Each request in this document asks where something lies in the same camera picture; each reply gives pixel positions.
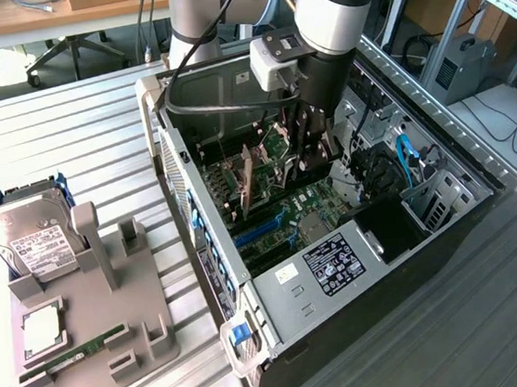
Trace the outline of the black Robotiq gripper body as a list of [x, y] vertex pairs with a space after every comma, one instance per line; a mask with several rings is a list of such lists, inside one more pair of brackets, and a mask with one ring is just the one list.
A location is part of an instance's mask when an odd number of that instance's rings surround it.
[[300, 100], [317, 110], [323, 110], [326, 118], [333, 118], [347, 84], [355, 61], [353, 48], [340, 56], [316, 52], [298, 59], [297, 84]]

